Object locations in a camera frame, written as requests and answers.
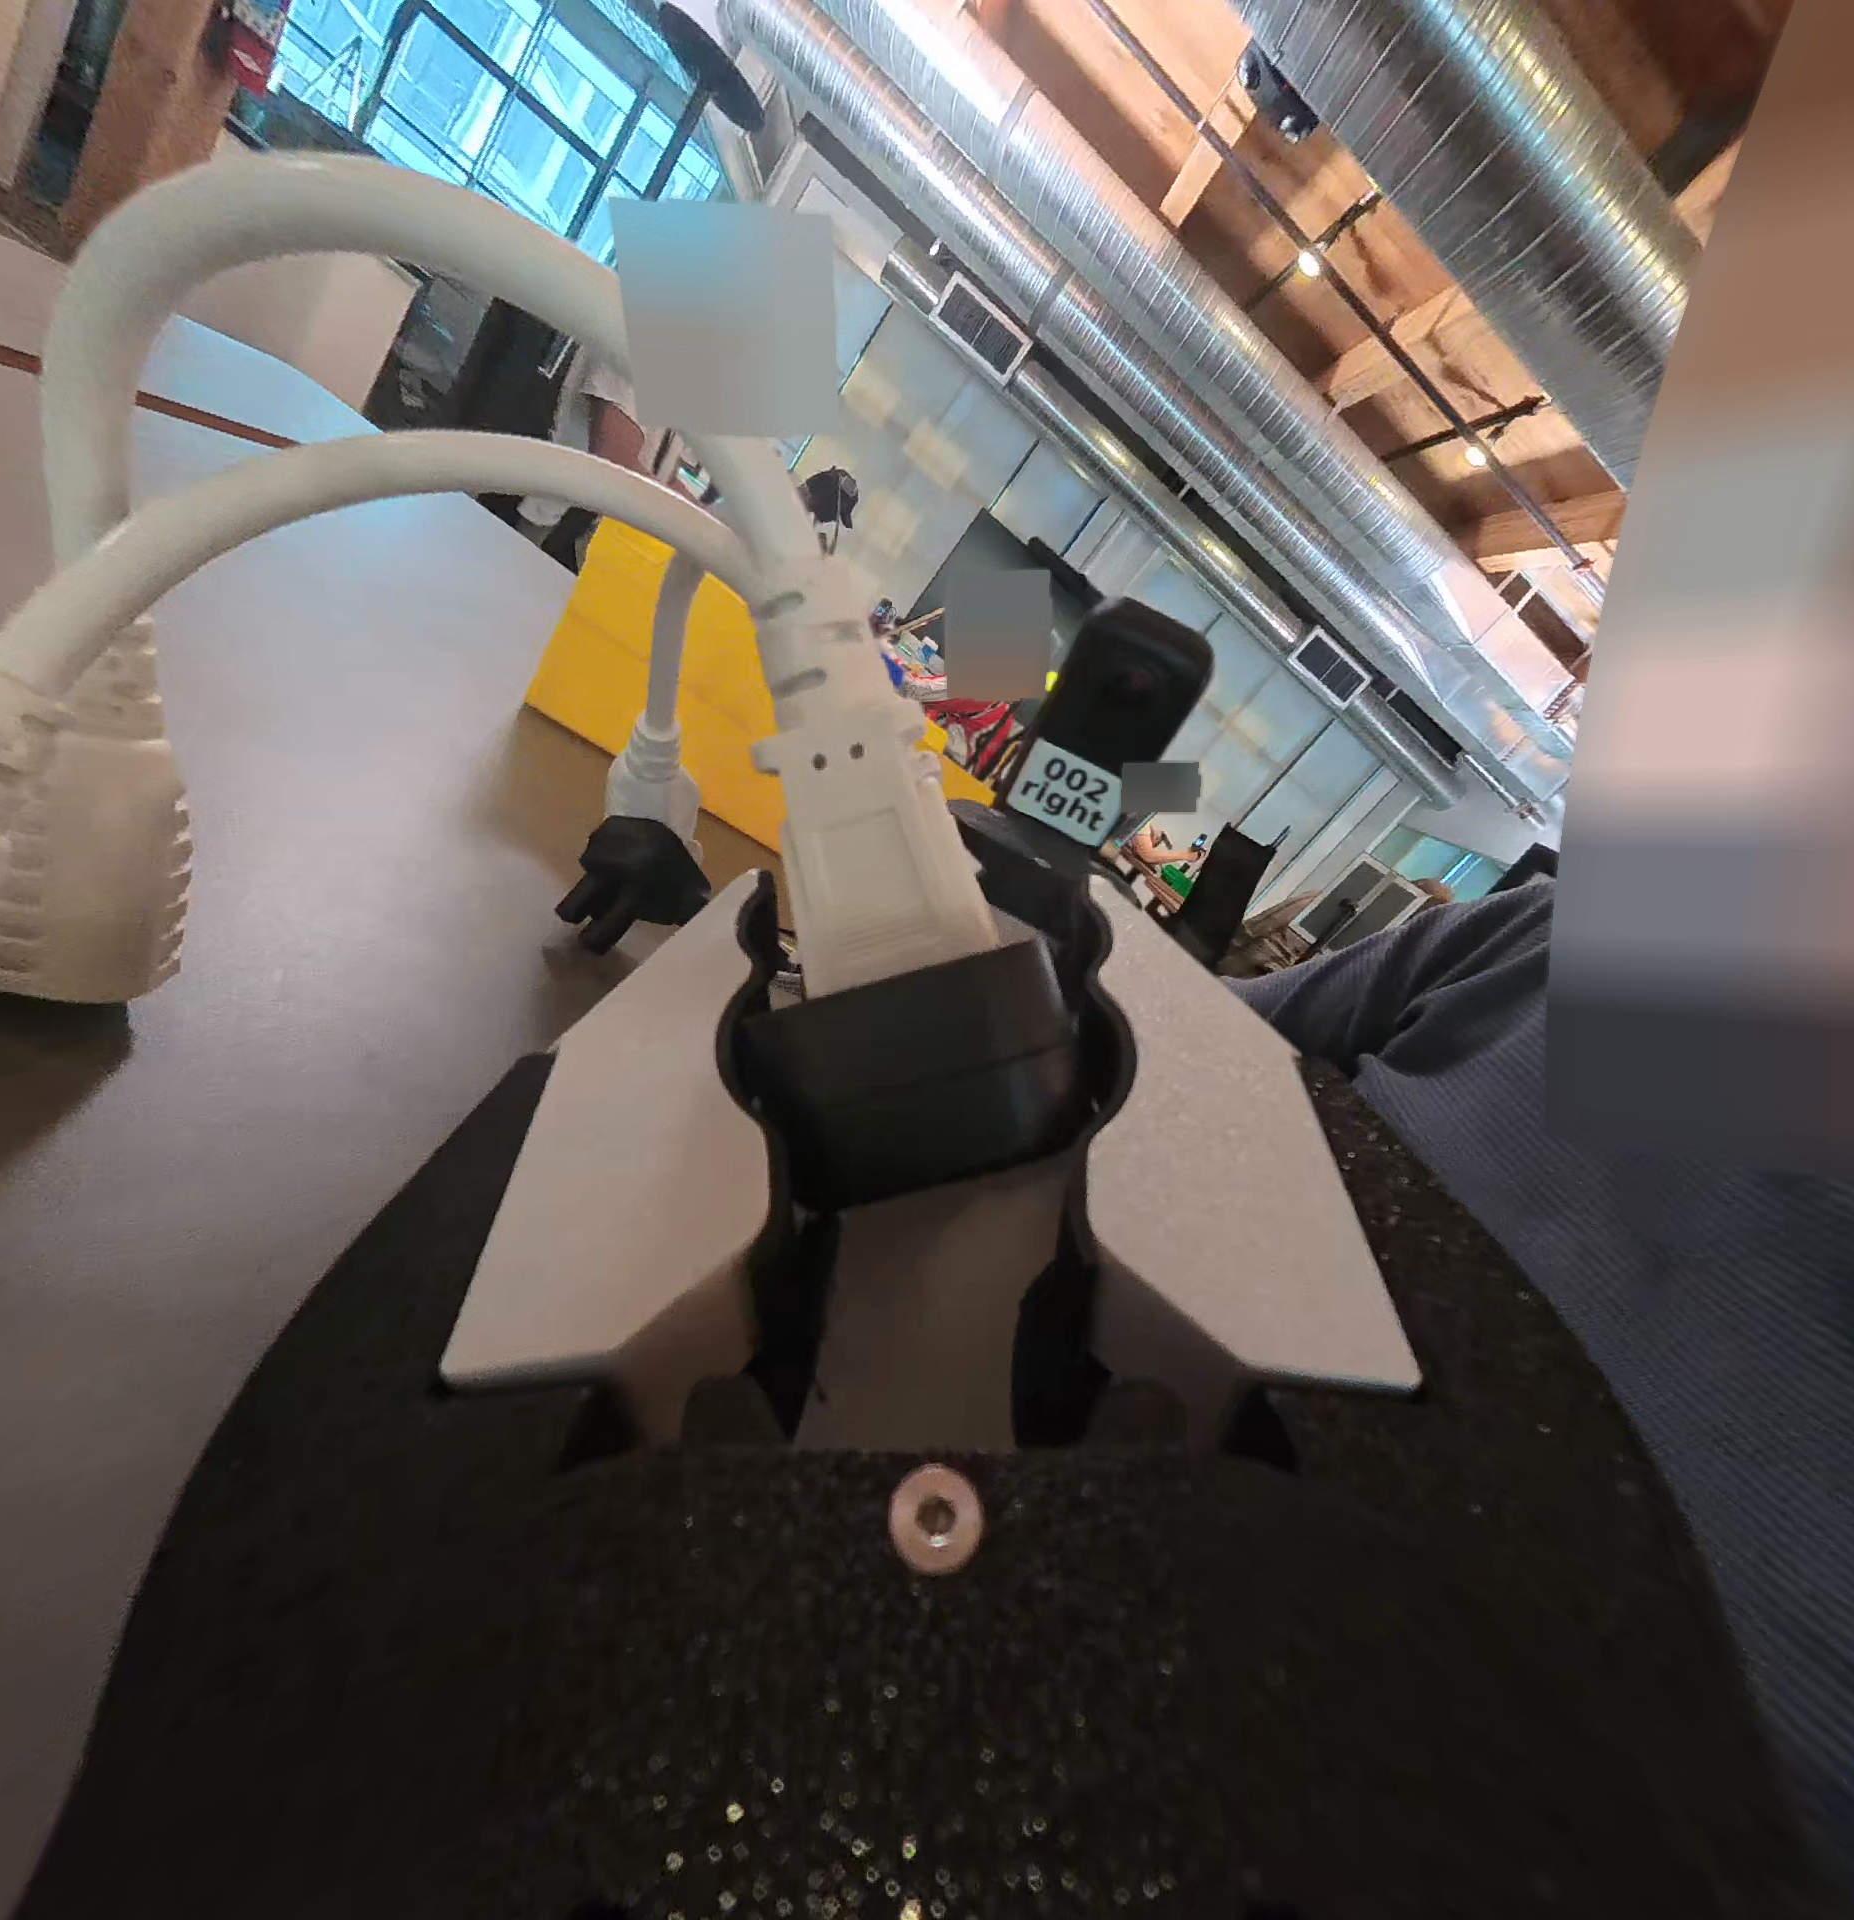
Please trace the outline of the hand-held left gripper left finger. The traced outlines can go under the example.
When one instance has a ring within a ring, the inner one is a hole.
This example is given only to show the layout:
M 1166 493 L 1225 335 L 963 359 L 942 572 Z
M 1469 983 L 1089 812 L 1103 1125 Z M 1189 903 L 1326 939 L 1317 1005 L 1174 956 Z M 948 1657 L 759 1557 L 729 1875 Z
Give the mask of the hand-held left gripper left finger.
M 796 1438 L 838 1227 L 727 1081 L 776 961 L 773 879 L 747 872 L 552 1045 L 446 1391 L 578 1387 L 634 1441 Z

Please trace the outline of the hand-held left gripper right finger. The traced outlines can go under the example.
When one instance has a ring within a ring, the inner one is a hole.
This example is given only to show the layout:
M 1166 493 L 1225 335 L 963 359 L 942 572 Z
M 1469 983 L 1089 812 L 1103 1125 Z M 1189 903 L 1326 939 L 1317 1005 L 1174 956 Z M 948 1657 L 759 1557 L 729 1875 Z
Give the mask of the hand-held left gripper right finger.
M 1012 1337 L 1012 1438 L 1285 1450 L 1276 1395 L 1413 1406 L 1421 1361 L 1296 1055 L 1110 879 L 1061 945 L 1094 1106 Z

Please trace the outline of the person's right forearm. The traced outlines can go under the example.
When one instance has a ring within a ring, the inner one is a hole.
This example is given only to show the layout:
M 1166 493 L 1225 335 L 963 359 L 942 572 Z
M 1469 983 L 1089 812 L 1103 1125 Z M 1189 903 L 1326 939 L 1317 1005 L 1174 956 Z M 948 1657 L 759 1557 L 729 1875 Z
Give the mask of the person's right forearm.
M 1229 994 L 1300 1057 L 1357 1081 L 1535 1081 L 1555 882 L 1457 899 Z

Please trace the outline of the yellow plastic bin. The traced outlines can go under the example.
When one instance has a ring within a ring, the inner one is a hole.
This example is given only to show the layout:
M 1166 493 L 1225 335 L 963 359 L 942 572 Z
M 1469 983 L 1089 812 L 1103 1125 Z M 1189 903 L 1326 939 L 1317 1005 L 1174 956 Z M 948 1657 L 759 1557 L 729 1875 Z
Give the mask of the yellow plastic bin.
M 672 551 L 642 532 L 597 522 L 567 608 L 526 688 L 526 707 L 616 758 L 651 696 L 651 625 Z M 686 618 L 677 683 L 681 770 L 700 788 L 704 821 L 723 821 L 781 852 L 781 781 L 757 770 L 752 747 L 776 734 L 743 597 L 700 578 Z

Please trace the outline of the long silver ventilation duct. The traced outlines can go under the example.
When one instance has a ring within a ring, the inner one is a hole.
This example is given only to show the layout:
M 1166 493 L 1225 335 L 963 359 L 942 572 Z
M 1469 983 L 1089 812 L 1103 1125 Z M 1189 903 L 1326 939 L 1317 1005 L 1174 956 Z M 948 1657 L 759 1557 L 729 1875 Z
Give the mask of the long silver ventilation duct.
M 1509 608 L 1057 110 L 923 3 L 719 3 L 907 214 L 1451 734 L 1558 821 L 1568 737 L 1469 631 Z

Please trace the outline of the large silver ventilation duct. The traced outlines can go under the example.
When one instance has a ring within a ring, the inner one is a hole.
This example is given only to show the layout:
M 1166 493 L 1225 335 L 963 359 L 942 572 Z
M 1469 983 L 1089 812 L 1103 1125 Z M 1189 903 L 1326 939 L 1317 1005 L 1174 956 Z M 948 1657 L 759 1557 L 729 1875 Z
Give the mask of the large silver ventilation duct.
M 1701 242 L 1548 11 L 1237 3 L 1237 15 L 1629 493 Z

